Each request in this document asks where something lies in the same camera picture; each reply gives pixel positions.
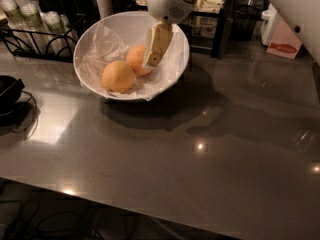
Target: black object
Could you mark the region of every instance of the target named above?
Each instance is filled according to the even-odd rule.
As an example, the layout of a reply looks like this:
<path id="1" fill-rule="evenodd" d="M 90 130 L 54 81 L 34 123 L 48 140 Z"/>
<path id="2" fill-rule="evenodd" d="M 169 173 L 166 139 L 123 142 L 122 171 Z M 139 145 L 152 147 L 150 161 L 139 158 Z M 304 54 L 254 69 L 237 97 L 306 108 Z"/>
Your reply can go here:
<path id="1" fill-rule="evenodd" d="M 11 76 L 0 76 L 0 112 L 5 111 L 21 96 L 24 84 L 21 79 L 16 80 Z"/>
<path id="2" fill-rule="evenodd" d="M 233 18 L 230 39 L 249 41 L 260 15 L 261 9 L 259 7 L 252 5 L 238 6 Z"/>

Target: countertop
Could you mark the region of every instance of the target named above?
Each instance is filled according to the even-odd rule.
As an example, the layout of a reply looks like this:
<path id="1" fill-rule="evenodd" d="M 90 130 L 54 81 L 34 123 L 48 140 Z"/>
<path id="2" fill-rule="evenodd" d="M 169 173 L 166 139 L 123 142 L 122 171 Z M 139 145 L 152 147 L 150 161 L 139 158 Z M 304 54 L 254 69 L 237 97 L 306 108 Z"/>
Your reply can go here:
<path id="1" fill-rule="evenodd" d="M 13 57 L 37 101 L 0 127 L 0 177 L 240 239 L 318 239 L 320 107 L 312 58 L 229 42 L 192 53 L 183 78 L 150 102 L 104 100 L 72 63 Z"/>

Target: bowl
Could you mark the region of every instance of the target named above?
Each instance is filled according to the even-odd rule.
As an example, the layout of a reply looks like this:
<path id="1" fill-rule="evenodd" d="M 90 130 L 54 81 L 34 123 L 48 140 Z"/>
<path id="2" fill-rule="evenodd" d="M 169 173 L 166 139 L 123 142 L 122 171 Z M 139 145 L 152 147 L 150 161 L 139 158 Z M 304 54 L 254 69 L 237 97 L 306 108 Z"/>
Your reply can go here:
<path id="1" fill-rule="evenodd" d="M 125 60 L 131 46 L 145 44 L 147 30 L 155 23 L 148 12 L 131 11 L 106 17 L 85 31 L 73 58 L 82 86 L 106 99 L 122 101 L 149 101 L 172 87 L 186 69 L 190 55 L 188 40 L 178 25 L 173 25 L 172 41 L 158 67 L 147 76 L 136 77 L 129 91 L 124 94 L 108 92 L 101 84 L 107 63 Z"/>

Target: wire basket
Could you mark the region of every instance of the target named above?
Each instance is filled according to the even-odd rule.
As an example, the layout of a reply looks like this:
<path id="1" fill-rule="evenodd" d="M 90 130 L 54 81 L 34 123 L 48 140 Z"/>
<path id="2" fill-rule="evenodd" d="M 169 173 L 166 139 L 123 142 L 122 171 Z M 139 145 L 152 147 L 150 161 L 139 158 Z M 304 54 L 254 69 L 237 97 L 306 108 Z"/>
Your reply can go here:
<path id="1" fill-rule="evenodd" d="M 78 14 L 76 17 L 64 34 L 18 30 L 3 24 L 0 26 L 0 38 L 14 56 L 73 62 L 77 38 L 72 33 L 76 32 L 79 36 L 83 33 L 85 15 Z M 39 39 L 47 40 L 46 47 L 41 47 Z M 56 43 L 59 43 L 58 50 L 53 49 Z"/>

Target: crumpled white paper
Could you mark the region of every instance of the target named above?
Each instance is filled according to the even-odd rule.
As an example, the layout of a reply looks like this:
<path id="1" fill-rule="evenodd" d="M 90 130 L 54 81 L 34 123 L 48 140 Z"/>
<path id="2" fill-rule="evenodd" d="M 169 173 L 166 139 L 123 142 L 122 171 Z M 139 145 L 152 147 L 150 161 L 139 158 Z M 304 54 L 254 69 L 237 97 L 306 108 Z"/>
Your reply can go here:
<path id="1" fill-rule="evenodd" d="M 175 84 L 185 70 L 189 45 L 184 33 L 174 25 L 172 41 L 158 67 L 148 75 L 137 76 L 133 87 L 127 92 L 109 92 L 101 84 L 102 72 L 105 66 L 114 60 L 125 61 L 130 47 L 103 24 L 98 24 L 95 31 L 90 47 L 76 70 L 85 86 L 105 98 L 149 101 Z M 145 36 L 140 37 L 134 45 L 138 44 L 145 45 Z"/>

